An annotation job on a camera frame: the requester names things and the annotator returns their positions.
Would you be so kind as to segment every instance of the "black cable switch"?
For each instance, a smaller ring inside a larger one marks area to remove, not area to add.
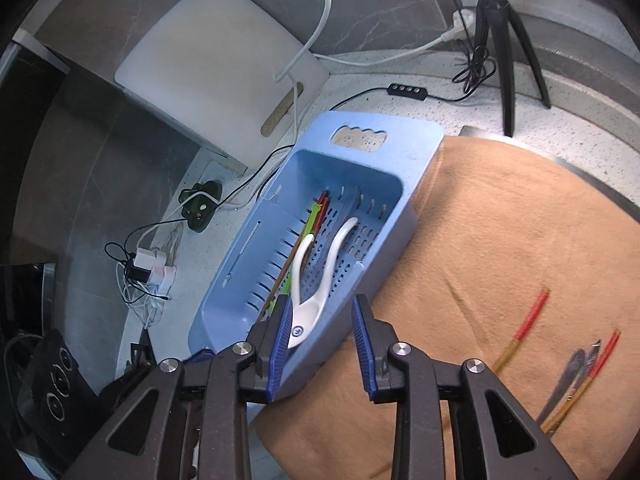
[[[398,97],[409,97],[417,101],[424,101],[428,97],[426,88],[400,83],[391,83],[386,89],[386,93],[389,95],[397,95]]]

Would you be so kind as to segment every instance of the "blue plastic basket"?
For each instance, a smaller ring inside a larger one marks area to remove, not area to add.
[[[344,128],[384,132],[376,151],[332,142]],[[243,340],[304,227],[314,198],[328,190],[330,208],[301,276],[301,300],[316,291],[329,245],[352,216],[331,293],[308,339],[289,356],[279,397],[296,393],[337,349],[351,326],[350,301],[378,291],[416,228],[409,199],[443,131],[439,124],[376,114],[326,112],[297,143],[227,251],[189,334],[192,352],[220,351]],[[255,415],[250,410],[250,418]]]

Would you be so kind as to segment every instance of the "brown towel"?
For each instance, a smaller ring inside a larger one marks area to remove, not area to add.
[[[606,479],[640,427],[640,226],[567,170],[484,139],[446,137],[414,204],[418,231],[373,301],[401,340],[435,359],[491,363],[549,286],[501,375],[535,417],[572,352],[622,329],[554,437],[578,478]],[[350,337],[255,425],[292,480],[388,479],[394,420],[394,405],[368,401]],[[453,479],[449,430],[445,442]]]

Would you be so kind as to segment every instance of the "metal edge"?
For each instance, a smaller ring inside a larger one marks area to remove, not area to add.
[[[2,56],[0,56],[0,85],[8,74],[15,58],[18,56],[18,52],[20,52],[20,45],[12,41],[4,50]]]
[[[66,65],[58,56],[50,51],[46,46],[36,40],[30,33],[23,28],[19,28],[14,34],[15,43],[20,44],[27,50],[33,52],[40,59],[43,59],[50,65],[60,70],[64,74],[68,74],[71,68]]]
[[[53,307],[56,291],[56,264],[42,266],[42,335],[53,329]]]
[[[567,162],[566,160],[564,160],[564,158],[551,155],[550,153],[544,152],[543,150],[539,150],[537,148],[529,146],[524,142],[511,139],[511,137],[492,134],[474,126],[463,126],[460,130],[460,137],[476,137],[478,139],[496,140],[498,142],[510,144],[511,146],[516,146],[517,148],[522,148],[523,150],[528,150],[537,155],[543,156],[547,160],[556,163],[558,166],[562,166],[563,168],[571,171],[574,175],[583,179],[587,184],[593,187],[593,189],[596,189],[597,191],[602,193],[620,209],[622,209],[622,211],[631,216],[631,218],[633,218],[636,222],[640,223],[640,208],[636,204],[631,202],[631,200],[629,200],[626,196],[620,194],[615,189],[605,184],[603,181],[595,178],[592,174],[589,174],[586,171],[581,170],[577,166],[574,166],[570,162]]]

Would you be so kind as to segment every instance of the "white cutting board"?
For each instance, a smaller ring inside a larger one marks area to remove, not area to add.
[[[260,128],[292,89],[278,73],[302,47],[251,0],[181,0],[140,40],[116,82],[213,145],[257,168],[292,124]],[[293,67],[302,110],[329,77],[309,52]]]

